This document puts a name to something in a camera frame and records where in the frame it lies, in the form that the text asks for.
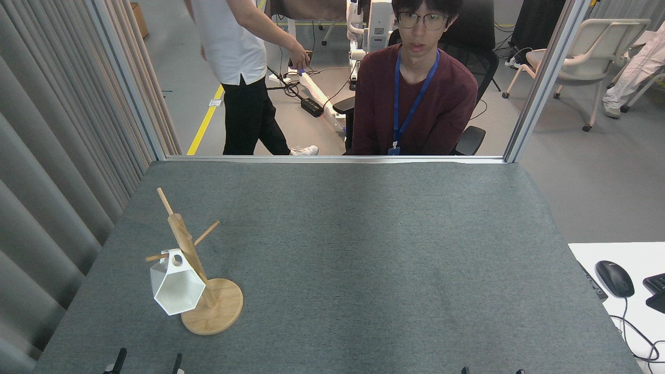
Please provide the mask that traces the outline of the standing person's hand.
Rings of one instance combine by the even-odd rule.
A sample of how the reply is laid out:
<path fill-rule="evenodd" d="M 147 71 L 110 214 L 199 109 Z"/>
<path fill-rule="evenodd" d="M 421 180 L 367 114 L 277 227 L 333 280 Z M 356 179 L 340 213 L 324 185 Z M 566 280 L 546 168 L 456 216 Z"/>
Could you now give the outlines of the standing person's hand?
<path fill-rule="evenodd" d="M 288 50 L 290 56 L 290 68 L 293 70 L 304 70 L 309 66 L 311 57 L 309 57 L 308 51 L 305 50 L 302 45 L 296 43 L 295 46 L 288 47 Z"/>

